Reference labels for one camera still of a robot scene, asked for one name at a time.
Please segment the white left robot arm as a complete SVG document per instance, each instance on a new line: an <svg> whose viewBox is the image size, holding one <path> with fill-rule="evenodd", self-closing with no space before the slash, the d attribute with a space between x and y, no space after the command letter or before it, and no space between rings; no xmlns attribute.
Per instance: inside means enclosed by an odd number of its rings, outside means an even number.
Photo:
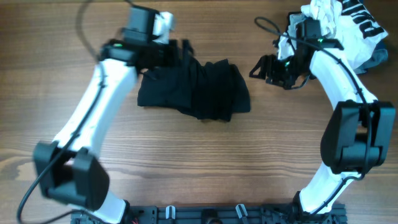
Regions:
<svg viewBox="0 0 398 224"><path fill-rule="evenodd" d="M112 193L99 162L104 137L126 95L144 68L171 67L178 60L175 40L164 43L111 39L95 54L90 84L68 123L52 142L39 142L33 153L33 183L48 199L70 205L100 223L123 223L129 203Z"/></svg>

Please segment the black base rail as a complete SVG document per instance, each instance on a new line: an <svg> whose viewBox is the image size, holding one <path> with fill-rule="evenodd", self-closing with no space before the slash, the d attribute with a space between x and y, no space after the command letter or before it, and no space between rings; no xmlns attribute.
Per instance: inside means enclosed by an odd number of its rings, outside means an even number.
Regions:
<svg viewBox="0 0 398 224"><path fill-rule="evenodd" d="M130 208L125 223L140 224L282 224L282 223L327 223L347 224L348 218L343 204L332 206L330 213L309 218L293 218L287 204L265 204L247 207L168 207L134 206Z"/></svg>

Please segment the dark blue garment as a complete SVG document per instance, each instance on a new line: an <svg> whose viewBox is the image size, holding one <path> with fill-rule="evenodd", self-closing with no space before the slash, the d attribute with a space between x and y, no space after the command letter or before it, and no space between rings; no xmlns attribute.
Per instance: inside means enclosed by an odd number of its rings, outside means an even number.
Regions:
<svg viewBox="0 0 398 224"><path fill-rule="evenodd" d="M386 45L383 40L381 40L374 49L375 52L387 52Z"/></svg>

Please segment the light blue denim jeans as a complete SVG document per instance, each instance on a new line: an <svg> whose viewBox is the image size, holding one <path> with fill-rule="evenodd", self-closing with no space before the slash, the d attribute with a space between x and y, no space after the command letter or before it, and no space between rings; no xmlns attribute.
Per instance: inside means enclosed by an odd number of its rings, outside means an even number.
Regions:
<svg viewBox="0 0 398 224"><path fill-rule="evenodd" d="M353 17L342 14L310 14L293 13L288 16L288 22L293 19L312 18L319 20L322 35L328 39L337 39L344 47L344 52L351 68L357 73L375 67L388 59L387 52L375 52L376 45L388 36L383 29L366 11L361 11Z"/></svg>

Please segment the white printed t-shirt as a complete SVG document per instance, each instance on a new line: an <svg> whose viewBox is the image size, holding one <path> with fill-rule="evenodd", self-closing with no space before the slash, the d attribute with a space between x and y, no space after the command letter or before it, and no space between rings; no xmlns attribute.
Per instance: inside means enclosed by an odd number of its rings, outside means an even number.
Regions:
<svg viewBox="0 0 398 224"><path fill-rule="evenodd" d="M322 36L340 41L353 69L368 61L376 45L388 36L359 0L311 0L301 12L320 22Z"/></svg>

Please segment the black shorts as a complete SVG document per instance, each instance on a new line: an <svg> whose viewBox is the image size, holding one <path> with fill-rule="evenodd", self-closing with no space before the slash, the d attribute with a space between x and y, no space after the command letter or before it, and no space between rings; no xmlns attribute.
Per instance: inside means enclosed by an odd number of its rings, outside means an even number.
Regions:
<svg viewBox="0 0 398 224"><path fill-rule="evenodd" d="M182 41L173 67L144 72L137 105L178 110L196 119L229 122L235 113L251 111L246 82L235 64L227 59L202 65L189 40Z"/></svg>

